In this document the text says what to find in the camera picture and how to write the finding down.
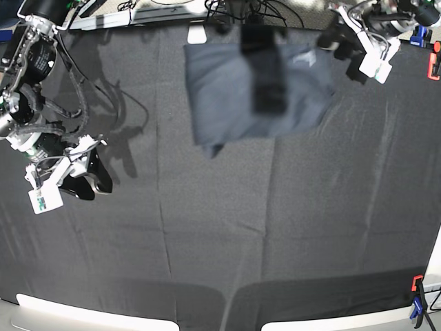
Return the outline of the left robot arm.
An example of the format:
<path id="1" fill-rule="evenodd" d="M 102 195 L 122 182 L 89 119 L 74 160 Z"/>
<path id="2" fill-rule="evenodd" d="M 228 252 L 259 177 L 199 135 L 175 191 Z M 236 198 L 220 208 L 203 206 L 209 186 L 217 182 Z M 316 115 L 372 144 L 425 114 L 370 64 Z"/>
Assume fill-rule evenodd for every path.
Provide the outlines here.
<path id="1" fill-rule="evenodd" d="M 374 61 L 387 61 L 399 48 L 399 36 L 418 26 L 440 26 L 439 1 L 360 1 L 349 5 L 331 2 L 334 13 L 322 31 L 317 46 L 339 51 L 341 59 L 362 54 Z"/>

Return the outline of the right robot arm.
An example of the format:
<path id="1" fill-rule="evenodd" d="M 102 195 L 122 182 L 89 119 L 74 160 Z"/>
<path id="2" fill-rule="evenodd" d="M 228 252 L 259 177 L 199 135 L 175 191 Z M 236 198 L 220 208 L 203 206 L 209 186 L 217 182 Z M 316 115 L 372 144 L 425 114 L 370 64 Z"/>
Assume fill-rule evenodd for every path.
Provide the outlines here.
<path id="1" fill-rule="evenodd" d="M 65 192 L 86 201 L 110 194 L 113 182 L 102 164 L 101 137 L 85 133 L 90 108 L 80 72 L 60 33 L 70 29 L 84 1 L 2 1 L 15 10 L 17 26 L 1 57 L 1 139 L 29 161 L 25 179 L 31 197 Z M 60 59 L 79 100 L 67 110 L 41 93 Z"/>

